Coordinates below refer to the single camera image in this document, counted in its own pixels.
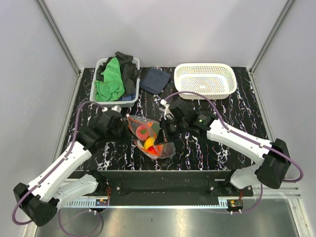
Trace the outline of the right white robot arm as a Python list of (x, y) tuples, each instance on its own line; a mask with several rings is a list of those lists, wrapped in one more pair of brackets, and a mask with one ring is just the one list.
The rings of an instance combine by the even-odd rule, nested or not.
[(284, 181), (290, 162), (284, 141), (257, 138), (222, 122), (210, 112), (198, 112), (181, 99), (167, 103), (161, 101), (164, 116), (160, 119), (160, 130), (156, 145), (171, 143), (181, 134), (189, 133), (199, 139), (221, 143), (251, 159), (254, 164), (230, 172), (224, 190), (235, 196), (243, 188), (256, 184), (279, 189)]

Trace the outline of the clear zip top bag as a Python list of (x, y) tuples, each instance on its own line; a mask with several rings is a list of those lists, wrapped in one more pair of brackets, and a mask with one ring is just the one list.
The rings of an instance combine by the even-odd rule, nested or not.
[(151, 159), (171, 158), (175, 155), (174, 143), (155, 145), (160, 125), (158, 121), (136, 115), (127, 115), (128, 128), (136, 136), (134, 144)]

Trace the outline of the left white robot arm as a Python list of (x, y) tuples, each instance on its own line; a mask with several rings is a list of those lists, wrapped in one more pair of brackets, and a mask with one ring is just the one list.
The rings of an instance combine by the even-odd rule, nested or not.
[(122, 140), (126, 135), (121, 108), (105, 109), (96, 123), (82, 128), (63, 154), (41, 175), (28, 184), (18, 183), (13, 193), (20, 208), (38, 227), (46, 225), (68, 203), (92, 194), (100, 196), (109, 191), (107, 179), (97, 170), (81, 178), (63, 182), (107, 142)]

